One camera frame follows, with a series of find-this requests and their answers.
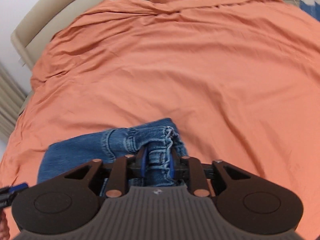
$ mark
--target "beige curtain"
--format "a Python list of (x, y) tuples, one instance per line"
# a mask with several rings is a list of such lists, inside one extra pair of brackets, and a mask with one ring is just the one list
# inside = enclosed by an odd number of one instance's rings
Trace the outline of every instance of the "beige curtain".
[(7, 142), (19, 117), (19, 110), (26, 99), (0, 63), (0, 139)]

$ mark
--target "blue denim jeans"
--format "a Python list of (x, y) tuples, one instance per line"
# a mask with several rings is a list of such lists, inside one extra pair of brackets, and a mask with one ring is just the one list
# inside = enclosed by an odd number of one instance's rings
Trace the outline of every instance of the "blue denim jeans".
[[(187, 155), (187, 151), (170, 118), (132, 128), (85, 134), (54, 143), (44, 154), (37, 182), (51, 179), (92, 159), (112, 163), (126, 154), (137, 154), (143, 146), (147, 149), (148, 163), (145, 178), (140, 180), (141, 186), (177, 185), (179, 182), (170, 177), (171, 148), (174, 147), (178, 156)], [(138, 185), (139, 180), (135, 179), (133, 183)]]

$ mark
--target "human hand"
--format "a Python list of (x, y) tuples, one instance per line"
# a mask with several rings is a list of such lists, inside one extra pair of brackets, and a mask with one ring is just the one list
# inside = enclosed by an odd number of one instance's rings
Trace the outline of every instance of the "human hand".
[(9, 227), (6, 215), (3, 210), (1, 210), (1, 219), (0, 219), (0, 240), (9, 240)]

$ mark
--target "jeans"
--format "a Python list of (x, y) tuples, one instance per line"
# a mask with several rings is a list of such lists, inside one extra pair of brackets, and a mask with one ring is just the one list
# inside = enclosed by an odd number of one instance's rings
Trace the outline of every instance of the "jeans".
[(136, 186), (173, 186), (180, 182), (170, 177), (171, 148), (178, 156), (187, 150), (170, 118), (132, 128), (109, 129), (102, 132), (80, 135), (49, 146), (42, 159), (38, 180), (43, 182), (92, 159), (112, 163), (127, 154), (137, 154), (141, 147), (148, 153), (145, 178), (133, 179)]

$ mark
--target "orange bedspread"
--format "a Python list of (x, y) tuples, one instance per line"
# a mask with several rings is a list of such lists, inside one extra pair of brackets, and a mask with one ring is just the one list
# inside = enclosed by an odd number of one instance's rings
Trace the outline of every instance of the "orange bedspread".
[(0, 186), (33, 185), (54, 142), (170, 117), (191, 156), (224, 159), (298, 194), (298, 233), (320, 234), (320, 24), (300, 9), (106, 0), (55, 35), (31, 83)]

